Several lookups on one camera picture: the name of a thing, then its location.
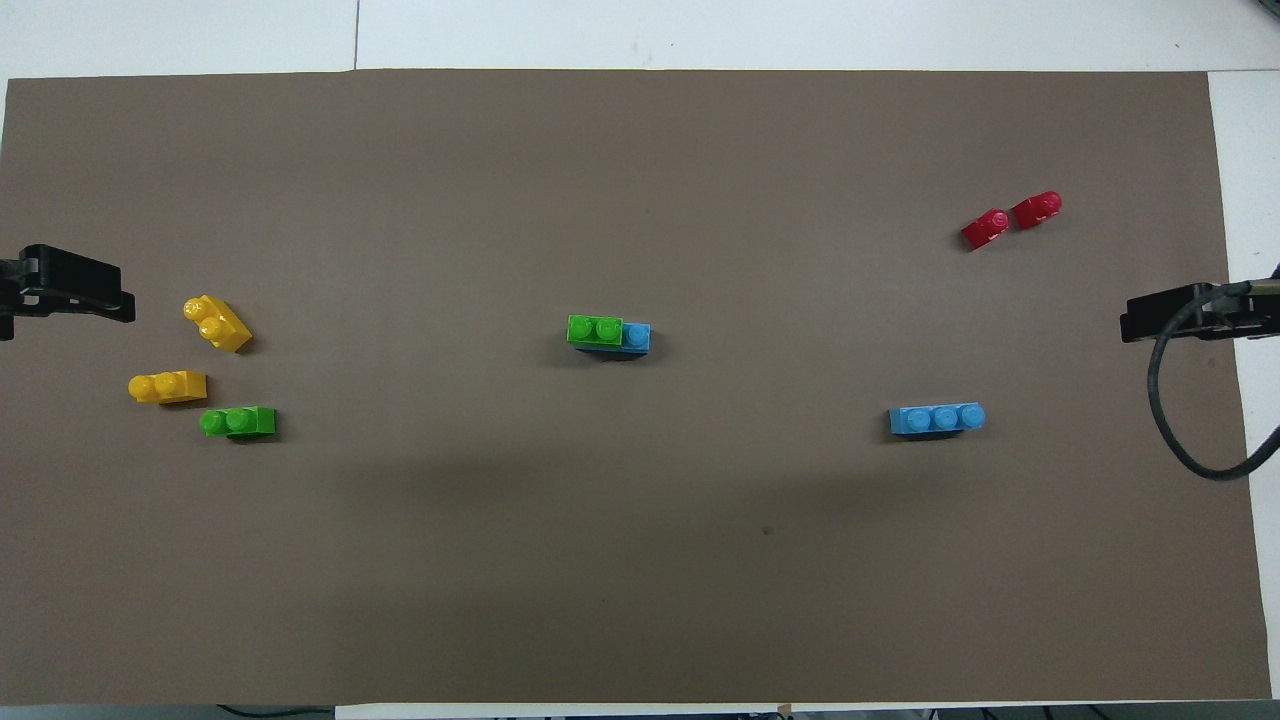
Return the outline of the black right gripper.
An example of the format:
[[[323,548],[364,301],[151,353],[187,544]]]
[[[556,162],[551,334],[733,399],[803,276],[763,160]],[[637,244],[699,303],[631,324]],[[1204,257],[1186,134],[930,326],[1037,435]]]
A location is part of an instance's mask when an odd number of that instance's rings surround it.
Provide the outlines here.
[[[1172,337],[1197,340],[1279,336],[1279,281],[1240,281],[1221,284],[1221,299],[1204,302],[1215,284],[1184,284],[1146,293],[1125,302],[1120,316],[1124,343],[1156,340],[1174,315],[1193,300],[1199,305],[1181,322]]]

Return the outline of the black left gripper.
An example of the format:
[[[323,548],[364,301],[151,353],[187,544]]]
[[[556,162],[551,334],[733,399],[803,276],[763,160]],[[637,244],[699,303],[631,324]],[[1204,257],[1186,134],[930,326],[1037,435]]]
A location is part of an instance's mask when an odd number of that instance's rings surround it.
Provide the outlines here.
[[[110,263],[58,249],[29,245],[20,251],[20,291],[13,261],[1,260],[0,341],[14,338],[22,316],[88,314],[114,322],[136,319],[134,296],[123,288],[122,269]]]

